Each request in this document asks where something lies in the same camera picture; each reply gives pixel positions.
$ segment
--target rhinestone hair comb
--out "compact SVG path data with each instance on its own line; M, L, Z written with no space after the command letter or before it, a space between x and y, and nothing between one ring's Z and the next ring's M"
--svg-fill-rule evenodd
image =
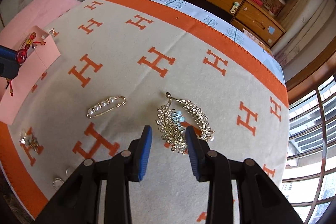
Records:
M123 99L123 101L120 104L113 104L118 99ZM106 100L102 100L100 103L94 105L92 108L88 110L88 114L86 114L86 117L88 119L98 117L100 115L103 115L109 111L111 111L114 108L123 106L126 104L126 98L124 96L118 96L118 97L110 97Z
M172 100L183 104L183 107L192 118L196 121L201 130L199 139L204 141L212 141L214 131L209 127L208 117L201 111L201 108L192 103L190 100L180 100L171 96L169 92L166 92L168 103L158 108L158 120L156 120L159 130L163 135L161 138L169 143L172 147L171 150L177 150L178 153L185 154L187 152L187 146L185 142L185 127L182 126L185 118L182 116L181 111L171 109L170 105Z

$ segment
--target blue gripper pad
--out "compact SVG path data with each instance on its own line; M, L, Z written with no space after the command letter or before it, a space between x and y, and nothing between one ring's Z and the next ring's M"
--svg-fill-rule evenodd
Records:
M188 155L189 155L189 159L191 163L191 169L196 179L199 180L200 178L199 161L198 161L198 157L197 157L193 142L191 140L191 134L195 134L193 127L187 127L185 130L185 141L187 143Z
M147 131L144 132L146 136L145 136L145 142L142 148L141 158L139 162L139 172L138 172L138 177L140 181L143 179L143 177L146 174L149 153L151 151L151 145L152 145L152 128L150 126L145 126L145 129Z

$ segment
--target red tassel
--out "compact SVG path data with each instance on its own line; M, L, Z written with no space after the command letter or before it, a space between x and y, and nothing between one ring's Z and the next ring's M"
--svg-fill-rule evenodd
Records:
M10 86L10 90L9 90L10 95L11 97L13 97L12 80L9 82L9 86Z

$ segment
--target pearl brooch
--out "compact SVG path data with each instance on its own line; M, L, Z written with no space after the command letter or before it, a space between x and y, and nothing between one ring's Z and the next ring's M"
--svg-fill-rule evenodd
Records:
M100 103L95 104L94 107L89 108L86 117L88 119L91 119L92 117L103 115L114 108L123 106L125 103L126 98L124 96L111 96L110 98L102 100Z

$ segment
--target pink paper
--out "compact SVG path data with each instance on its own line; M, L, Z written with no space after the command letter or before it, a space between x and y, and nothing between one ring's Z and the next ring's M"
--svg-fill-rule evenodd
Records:
M27 58L19 70L19 74L12 80L14 96L11 97L9 88L0 101L0 121L12 124L25 98L32 87L47 68L60 56L60 52L52 36L48 36L45 45L38 46Z

